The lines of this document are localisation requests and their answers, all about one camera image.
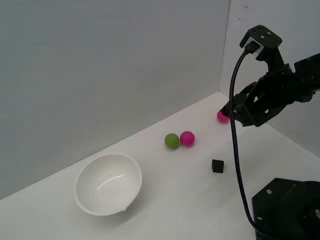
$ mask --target black cube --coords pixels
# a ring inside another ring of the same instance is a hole
[[[212,165],[211,165],[212,171],[214,173],[222,174],[224,172],[224,165],[225,165],[224,161],[213,159]]]

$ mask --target pink ball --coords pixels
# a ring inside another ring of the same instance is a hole
[[[194,144],[195,139],[196,139],[195,135],[190,131],[184,131],[180,135],[180,142],[184,146],[191,146],[192,144]]]
[[[216,117],[218,118],[219,122],[224,124],[229,122],[229,119],[230,119],[228,116],[223,115],[221,111],[218,111],[218,113],[216,114]]]

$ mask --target white tabletop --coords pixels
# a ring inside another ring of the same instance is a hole
[[[229,124],[216,120],[228,101],[208,98],[0,201],[2,240],[254,240],[236,180]],[[169,150],[168,133],[192,131],[192,148]],[[265,124],[237,124],[248,200],[275,177],[320,181],[320,159]],[[132,156],[142,170],[137,199],[124,212],[91,216],[73,198],[87,162],[105,153]],[[213,173],[212,159],[224,173]]]

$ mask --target white wall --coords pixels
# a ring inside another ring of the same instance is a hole
[[[292,69],[295,62],[320,53],[319,10],[319,0],[231,0],[220,91],[229,95],[230,78],[243,52],[239,43],[247,30],[256,25],[264,25],[282,38],[279,50]],[[239,70],[236,92],[267,71],[264,62],[248,56]],[[287,106],[269,124],[320,157],[319,104],[317,93],[309,103]]]
[[[228,7],[1,1],[0,199],[216,92]]]

